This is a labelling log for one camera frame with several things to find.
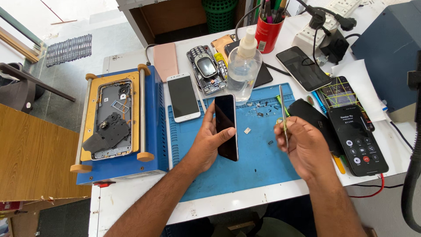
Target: sim tray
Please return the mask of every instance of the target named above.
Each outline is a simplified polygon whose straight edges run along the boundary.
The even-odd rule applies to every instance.
[[[120,102],[118,102],[117,100],[115,100],[112,104],[111,104],[111,107],[114,107],[115,109],[117,109],[118,111],[121,111],[122,113],[127,113],[129,110],[130,110],[130,108],[129,107],[127,107],[127,106],[125,106],[124,104],[122,104],[122,103],[120,103]]]

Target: blue silicone repair mat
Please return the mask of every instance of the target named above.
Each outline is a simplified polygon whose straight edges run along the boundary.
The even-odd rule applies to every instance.
[[[282,84],[282,91],[285,105],[288,107],[295,101],[288,83]],[[255,89],[245,105],[237,106],[238,161],[234,162],[218,155],[210,169],[193,181],[181,202],[300,178],[287,154],[276,146],[273,126],[278,118],[282,118],[280,104],[275,98],[277,95],[278,85]],[[213,99],[214,97],[205,99],[206,107]],[[174,166],[193,144],[203,120],[201,106],[200,111],[200,118],[178,124],[174,121],[171,105],[168,106]],[[251,131],[245,134],[244,130],[247,127]]]

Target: doormat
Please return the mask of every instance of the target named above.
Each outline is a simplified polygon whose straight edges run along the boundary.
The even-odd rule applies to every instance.
[[[92,54],[92,35],[84,35],[48,47],[47,67],[69,62]]]

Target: forearm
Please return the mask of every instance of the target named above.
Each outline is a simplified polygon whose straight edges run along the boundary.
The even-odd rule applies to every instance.
[[[159,236],[198,174],[187,162],[180,162],[137,200],[105,236]]]
[[[366,236],[354,206],[336,174],[307,182],[317,235]]]

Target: yellow heating plate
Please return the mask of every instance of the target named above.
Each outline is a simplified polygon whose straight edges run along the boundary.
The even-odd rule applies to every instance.
[[[83,142],[85,142],[88,138],[90,138],[94,132],[94,121],[95,121],[95,109],[98,103],[98,88],[106,83],[110,83],[113,81],[120,81],[124,79],[131,79],[133,82],[133,101],[132,101],[132,112],[133,117],[131,121],[132,127],[132,152],[136,152],[139,150],[139,72],[130,72],[130,73],[123,73],[118,75],[112,75],[107,77],[100,77],[92,80],[91,85],[91,93],[89,94],[89,103],[88,103],[88,113],[86,114],[86,125],[84,128],[83,133]],[[88,161],[91,159],[91,153],[89,151],[85,151],[82,148],[82,153],[80,155],[81,161]]]

